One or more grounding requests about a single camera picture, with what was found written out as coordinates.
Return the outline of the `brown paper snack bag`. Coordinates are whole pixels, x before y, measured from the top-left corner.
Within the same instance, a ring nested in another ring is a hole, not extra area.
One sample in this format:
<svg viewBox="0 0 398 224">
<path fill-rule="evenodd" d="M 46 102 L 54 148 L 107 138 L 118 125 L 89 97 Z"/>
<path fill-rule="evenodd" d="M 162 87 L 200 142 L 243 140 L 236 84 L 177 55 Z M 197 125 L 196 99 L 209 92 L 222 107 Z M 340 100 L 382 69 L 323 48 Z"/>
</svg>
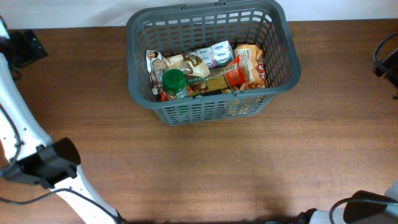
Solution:
<svg viewBox="0 0 398 224">
<path fill-rule="evenodd" d="M 180 54 L 166 58 L 158 51 L 148 50 L 146 62 L 154 95 L 162 92 L 162 76 L 170 69 L 177 69 L 184 75 L 199 78 L 206 78 L 210 74 L 206 63 L 194 54 Z"/>
</svg>

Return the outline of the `grey plastic laundry basket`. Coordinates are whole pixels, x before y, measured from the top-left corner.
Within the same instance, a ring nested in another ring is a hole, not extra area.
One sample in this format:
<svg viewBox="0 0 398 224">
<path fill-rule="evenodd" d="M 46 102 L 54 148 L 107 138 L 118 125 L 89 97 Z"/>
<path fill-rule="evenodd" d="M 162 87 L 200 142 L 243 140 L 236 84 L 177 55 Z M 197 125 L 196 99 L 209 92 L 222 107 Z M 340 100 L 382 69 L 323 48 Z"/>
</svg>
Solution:
<svg viewBox="0 0 398 224">
<path fill-rule="evenodd" d="M 273 96 L 293 88 L 301 67 L 283 8 L 273 0 L 218 1 L 142 9 L 126 24 L 128 89 L 140 106 L 169 125 L 257 114 Z M 227 40 L 254 44 L 264 54 L 265 87 L 160 102 L 152 93 L 146 52 L 163 56 Z"/>
</svg>

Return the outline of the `green lid jar labelled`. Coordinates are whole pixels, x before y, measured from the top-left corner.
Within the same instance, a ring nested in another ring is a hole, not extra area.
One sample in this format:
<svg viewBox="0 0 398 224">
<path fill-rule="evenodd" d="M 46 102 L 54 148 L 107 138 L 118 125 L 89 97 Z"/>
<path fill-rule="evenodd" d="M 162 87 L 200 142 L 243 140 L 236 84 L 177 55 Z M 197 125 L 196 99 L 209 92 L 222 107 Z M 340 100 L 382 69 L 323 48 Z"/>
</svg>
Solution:
<svg viewBox="0 0 398 224">
<path fill-rule="evenodd" d="M 179 100 L 187 97 L 186 78 L 181 70 L 167 70 L 162 76 L 162 83 L 168 100 Z"/>
</svg>

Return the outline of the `Kleenex tissue multipack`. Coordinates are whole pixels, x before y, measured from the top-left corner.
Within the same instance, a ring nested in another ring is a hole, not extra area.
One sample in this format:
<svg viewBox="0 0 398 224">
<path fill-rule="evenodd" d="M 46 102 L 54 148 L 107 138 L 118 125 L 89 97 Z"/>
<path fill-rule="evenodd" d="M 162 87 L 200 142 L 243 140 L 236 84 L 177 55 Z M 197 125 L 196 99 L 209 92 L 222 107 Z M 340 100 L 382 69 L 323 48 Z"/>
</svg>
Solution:
<svg viewBox="0 0 398 224">
<path fill-rule="evenodd" d="M 195 55 L 200 57 L 209 69 L 227 66 L 234 59 L 232 47 L 227 40 L 197 49 Z"/>
</svg>

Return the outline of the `San Remo spaghetti packet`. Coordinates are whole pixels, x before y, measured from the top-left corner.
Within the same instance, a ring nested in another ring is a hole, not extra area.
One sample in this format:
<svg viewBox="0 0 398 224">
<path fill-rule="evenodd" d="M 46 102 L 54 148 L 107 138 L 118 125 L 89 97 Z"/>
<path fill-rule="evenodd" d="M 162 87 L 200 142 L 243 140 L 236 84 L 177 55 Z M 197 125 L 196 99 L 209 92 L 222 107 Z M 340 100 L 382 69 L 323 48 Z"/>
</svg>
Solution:
<svg viewBox="0 0 398 224">
<path fill-rule="evenodd" d="M 242 85 L 245 82 L 245 77 L 239 68 L 239 64 L 240 57 L 236 57 L 227 66 L 209 69 L 210 74 L 206 78 L 185 75 L 187 98 L 197 95 L 212 95 L 216 94 L 218 90 Z M 163 86 L 162 92 L 159 95 L 159 101 L 169 101 Z"/>
</svg>

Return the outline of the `orange brown snack bag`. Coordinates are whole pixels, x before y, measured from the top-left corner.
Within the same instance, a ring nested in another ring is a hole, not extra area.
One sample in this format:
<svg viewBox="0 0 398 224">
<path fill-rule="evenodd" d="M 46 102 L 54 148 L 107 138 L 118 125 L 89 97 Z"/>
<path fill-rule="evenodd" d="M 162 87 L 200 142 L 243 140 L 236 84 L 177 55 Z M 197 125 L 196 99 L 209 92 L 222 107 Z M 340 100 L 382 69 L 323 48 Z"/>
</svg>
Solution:
<svg viewBox="0 0 398 224">
<path fill-rule="evenodd" d="M 262 50 L 253 44 L 242 44 L 234 49 L 234 55 L 240 57 L 239 68 L 245 77 L 244 87 L 241 89 L 265 88 L 265 70 L 261 62 Z"/>
</svg>

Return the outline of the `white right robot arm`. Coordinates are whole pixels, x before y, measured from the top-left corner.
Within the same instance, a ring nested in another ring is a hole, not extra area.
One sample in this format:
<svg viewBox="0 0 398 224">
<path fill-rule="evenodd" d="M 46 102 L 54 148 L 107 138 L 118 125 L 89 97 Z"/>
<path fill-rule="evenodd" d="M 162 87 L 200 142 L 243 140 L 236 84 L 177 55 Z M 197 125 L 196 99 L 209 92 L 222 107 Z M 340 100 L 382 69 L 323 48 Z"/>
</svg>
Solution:
<svg viewBox="0 0 398 224">
<path fill-rule="evenodd" d="M 300 213 L 299 224 L 397 224 L 397 182 L 384 195 L 360 190 L 336 202 L 329 211 L 311 209 Z"/>
</svg>

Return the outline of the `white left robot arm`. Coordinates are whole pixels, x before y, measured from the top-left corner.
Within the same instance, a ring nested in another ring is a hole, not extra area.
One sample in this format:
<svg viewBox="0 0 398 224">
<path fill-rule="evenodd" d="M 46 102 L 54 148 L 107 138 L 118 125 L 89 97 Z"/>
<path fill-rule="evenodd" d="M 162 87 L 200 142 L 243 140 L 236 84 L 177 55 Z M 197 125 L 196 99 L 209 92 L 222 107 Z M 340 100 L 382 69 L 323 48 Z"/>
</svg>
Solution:
<svg viewBox="0 0 398 224">
<path fill-rule="evenodd" d="M 58 195 L 85 223 L 125 223 L 84 175 L 81 158 L 68 138 L 53 141 L 30 112 L 16 87 L 19 69 L 46 52 L 31 30 L 8 33 L 1 22 L 1 144 L 8 165 L 1 177 L 9 182 L 40 185 L 49 190 L 35 202 Z"/>
</svg>

